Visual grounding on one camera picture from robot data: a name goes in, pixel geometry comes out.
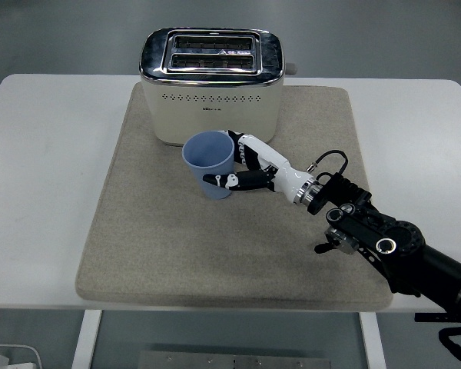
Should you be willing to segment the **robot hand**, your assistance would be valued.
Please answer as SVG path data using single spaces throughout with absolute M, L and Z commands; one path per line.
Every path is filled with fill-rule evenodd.
M 300 201 L 299 192 L 312 180 L 304 171 L 294 169 L 289 160 L 253 135 L 226 131 L 234 142 L 234 161 L 247 170 L 231 174 L 205 174 L 203 181 L 230 191 L 266 188 L 285 194 L 291 203 Z

